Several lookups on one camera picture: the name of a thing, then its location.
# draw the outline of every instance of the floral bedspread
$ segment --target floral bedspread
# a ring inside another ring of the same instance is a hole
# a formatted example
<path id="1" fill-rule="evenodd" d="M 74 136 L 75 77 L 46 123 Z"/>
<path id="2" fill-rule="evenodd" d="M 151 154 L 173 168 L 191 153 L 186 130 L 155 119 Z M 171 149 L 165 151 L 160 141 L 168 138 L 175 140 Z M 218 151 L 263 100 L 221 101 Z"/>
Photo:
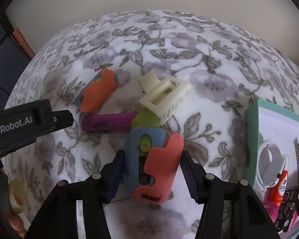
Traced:
<path id="1" fill-rule="evenodd" d="M 87 133 L 73 105 L 81 89 L 103 68 L 120 85 L 97 113 L 140 110 L 138 79 L 155 71 L 191 82 L 189 97 L 163 126 L 184 137 L 193 159 L 226 181 L 243 175 L 248 159 L 245 110 L 261 98 L 299 114 L 299 68 L 264 40 L 239 28 L 191 13 L 148 10 L 110 14 L 57 33 L 33 58 L 6 107 L 49 99 L 54 111 L 69 109 L 74 125 L 40 137 L 3 159 L 10 179 L 27 191 L 25 214 L 33 220 L 61 179 L 77 182 L 99 172 L 124 147 L 126 133 Z M 190 198 L 180 168 L 161 206 L 138 202 L 120 187 L 104 206 L 112 238 L 194 238 L 202 206 Z M 230 206 L 224 205 L 222 234 Z M 83 238 L 82 203 L 78 232 Z"/>

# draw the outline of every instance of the orange and blue toy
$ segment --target orange and blue toy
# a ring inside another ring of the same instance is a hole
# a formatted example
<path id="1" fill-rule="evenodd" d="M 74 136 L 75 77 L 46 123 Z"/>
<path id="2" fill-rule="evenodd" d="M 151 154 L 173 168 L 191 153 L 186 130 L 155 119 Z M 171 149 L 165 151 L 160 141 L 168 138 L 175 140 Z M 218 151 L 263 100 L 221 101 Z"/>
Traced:
<path id="1" fill-rule="evenodd" d="M 74 104 L 86 114 L 93 114 L 119 84 L 114 71 L 102 69 L 81 91 Z"/>

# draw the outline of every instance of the blue toy block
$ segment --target blue toy block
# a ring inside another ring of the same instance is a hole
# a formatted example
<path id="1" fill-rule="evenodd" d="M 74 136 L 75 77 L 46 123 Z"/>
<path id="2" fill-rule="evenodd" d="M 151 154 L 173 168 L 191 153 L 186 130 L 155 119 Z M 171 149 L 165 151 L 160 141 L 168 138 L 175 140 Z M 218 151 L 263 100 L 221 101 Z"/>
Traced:
<path id="1" fill-rule="evenodd" d="M 138 181 L 139 170 L 139 144 L 142 135 L 151 137 L 151 147 L 163 148 L 165 145 L 166 133 L 162 128 L 136 127 L 131 130 L 125 140 L 124 158 L 124 187 L 131 193 L 139 186 L 144 186 Z M 154 177 L 146 186 L 155 183 Z"/>

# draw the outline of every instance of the purple plastic block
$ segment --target purple plastic block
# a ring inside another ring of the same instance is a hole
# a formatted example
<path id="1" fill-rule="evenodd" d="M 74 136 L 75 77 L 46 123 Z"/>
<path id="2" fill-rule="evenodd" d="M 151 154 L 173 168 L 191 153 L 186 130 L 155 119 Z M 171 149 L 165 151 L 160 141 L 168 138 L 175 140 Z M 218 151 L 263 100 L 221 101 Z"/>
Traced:
<path id="1" fill-rule="evenodd" d="M 82 130 L 131 130 L 132 120 L 138 112 L 90 115 L 82 119 Z"/>

